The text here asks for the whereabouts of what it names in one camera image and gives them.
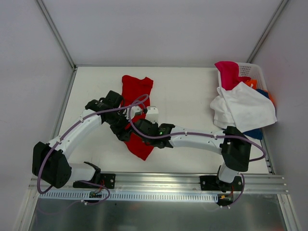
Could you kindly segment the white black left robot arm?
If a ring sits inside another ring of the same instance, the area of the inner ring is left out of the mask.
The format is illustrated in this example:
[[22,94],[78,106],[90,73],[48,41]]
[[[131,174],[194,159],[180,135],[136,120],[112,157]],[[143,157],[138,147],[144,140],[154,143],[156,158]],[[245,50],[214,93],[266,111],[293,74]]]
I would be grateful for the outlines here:
[[75,187],[97,187],[103,180],[99,167],[90,162],[70,164],[68,159],[81,141],[103,123],[120,141],[129,141],[126,110],[119,109],[123,100],[111,90],[106,97],[87,103],[76,126],[47,143],[38,142],[33,149],[32,173],[57,189],[68,181],[73,181]]

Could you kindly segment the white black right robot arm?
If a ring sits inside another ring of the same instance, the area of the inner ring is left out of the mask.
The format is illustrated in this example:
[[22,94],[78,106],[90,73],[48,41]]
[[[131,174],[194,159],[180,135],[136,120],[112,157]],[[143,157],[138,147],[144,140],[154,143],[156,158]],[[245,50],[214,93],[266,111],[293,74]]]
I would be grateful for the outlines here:
[[195,148],[211,151],[223,158],[216,179],[211,187],[222,192],[230,191],[239,172],[248,170],[251,143],[237,128],[228,126],[225,130],[209,134],[175,126],[173,124],[152,123],[140,119],[133,124],[134,132],[145,144],[163,148]]

